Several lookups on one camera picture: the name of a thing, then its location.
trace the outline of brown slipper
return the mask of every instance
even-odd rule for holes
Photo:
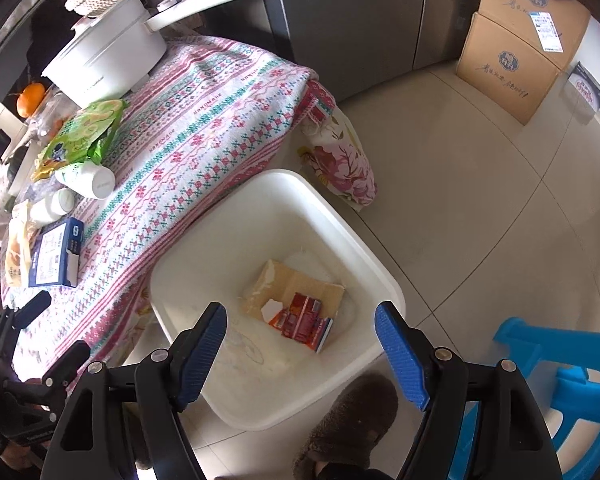
[[[309,435],[294,462],[295,480],[313,480],[316,462],[369,467],[371,450],[394,423],[398,395],[378,373],[349,384]]]

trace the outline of red package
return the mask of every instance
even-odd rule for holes
[[[282,327],[282,335],[301,343],[306,342],[312,333],[321,306],[319,300],[296,292]]]
[[[289,315],[289,310],[281,310],[279,314],[269,324],[276,330],[282,331],[282,327],[285,325],[286,317]]]

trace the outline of tile floor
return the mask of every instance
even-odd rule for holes
[[[325,197],[395,276],[408,323],[466,360],[497,359],[491,337],[510,316],[600,331],[600,124],[580,123],[563,85],[526,126],[453,64],[342,104],[379,193],[360,213]],[[154,325],[138,351],[163,339]],[[372,367],[391,376],[383,357]],[[293,456],[337,393],[261,432],[230,428],[203,399],[183,420],[208,478],[290,479]],[[401,402],[372,466],[395,475],[419,422]]]

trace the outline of blue plastic stool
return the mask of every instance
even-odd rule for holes
[[[600,333],[577,332],[529,326],[520,318],[507,319],[493,339],[509,346],[509,359],[528,378],[540,361],[571,365],[560,368],[551,407],[563,414],[554,436],[559,449],[579,418],[600,423],[600,384],[589,381],[586,368],[600,372]],[[469,459],[477,418],[476,409],[464,416],[450,480],[462,480]],[[600,432],[580,459],[568,470],[564,480],[589,480],[600,466]]]

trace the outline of plastic bag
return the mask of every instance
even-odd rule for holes
[[[119,99],[92,103],[64,123],[38,160],[35,182],[73,164],[91,160],[101,164],[122,120],[126,103]]]
[[[58,87],[46,91],[45,98],[29,118],[29,131],[39,139],[53,139],[64,123],[73,117],[80,107],[64,95]]]
[[[9,243],[4,257],[4,278],[9,286],[29,286],[30,245],[37,231],[29,219],[30,209],[28,200],[16,205],[9,222]]]

